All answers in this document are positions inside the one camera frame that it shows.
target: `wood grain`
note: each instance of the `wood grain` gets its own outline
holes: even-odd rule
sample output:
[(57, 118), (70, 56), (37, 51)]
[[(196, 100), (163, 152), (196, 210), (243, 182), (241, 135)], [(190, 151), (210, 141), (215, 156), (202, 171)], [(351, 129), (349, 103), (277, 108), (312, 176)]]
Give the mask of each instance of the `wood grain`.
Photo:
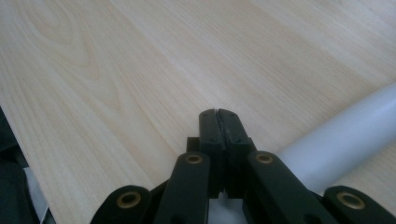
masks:
[[(0, 104), (58, 223), (169, 177), (198, 114), (277, 152), (396, 81), (394, 0), (0, 1)], [(396, 214), (396, 150), (340, 183)]]

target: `desk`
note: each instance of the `desk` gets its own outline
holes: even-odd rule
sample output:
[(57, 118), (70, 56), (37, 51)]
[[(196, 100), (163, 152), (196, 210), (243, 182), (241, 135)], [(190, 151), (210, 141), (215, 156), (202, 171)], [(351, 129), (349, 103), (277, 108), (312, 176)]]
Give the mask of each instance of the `desk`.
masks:
[[(277, 152), (396, 81), (396, 3), (0, 1), (0, 103), (58, 223), (168, 178), (198, 114)], [(396, 214), (396, 150), (339, 183)]]

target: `white cylindrical object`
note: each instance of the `white cylindrical object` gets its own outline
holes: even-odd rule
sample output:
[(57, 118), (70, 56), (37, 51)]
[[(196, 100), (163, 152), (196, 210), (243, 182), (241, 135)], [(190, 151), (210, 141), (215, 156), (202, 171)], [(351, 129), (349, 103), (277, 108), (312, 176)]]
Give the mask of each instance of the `white cylindrical object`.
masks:
[(376, 91), (316, 128), (278, 157), (321, 192), (396, 140), (396, 84)]

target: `wooden table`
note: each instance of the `wooden table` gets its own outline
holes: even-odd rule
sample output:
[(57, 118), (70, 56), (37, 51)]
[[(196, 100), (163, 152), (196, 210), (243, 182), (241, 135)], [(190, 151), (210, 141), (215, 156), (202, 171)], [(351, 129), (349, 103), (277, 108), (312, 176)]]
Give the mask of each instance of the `wooden table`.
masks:
[[(396, 81), (394, 0), (0, 1), (0, 103), (58, 223), (169, 177), (198, 114), (277, 152)], [(396, 146), (338, 184), (396, 214)]]

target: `white pipe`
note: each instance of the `white pipe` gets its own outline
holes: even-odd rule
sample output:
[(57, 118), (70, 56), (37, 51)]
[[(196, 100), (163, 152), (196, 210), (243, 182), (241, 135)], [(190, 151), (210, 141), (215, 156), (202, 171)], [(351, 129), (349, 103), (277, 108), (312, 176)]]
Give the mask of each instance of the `white pipe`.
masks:
[(321, 192), (396, 140), (396, 84), (350, 106), (278, 154), (308, 189)]

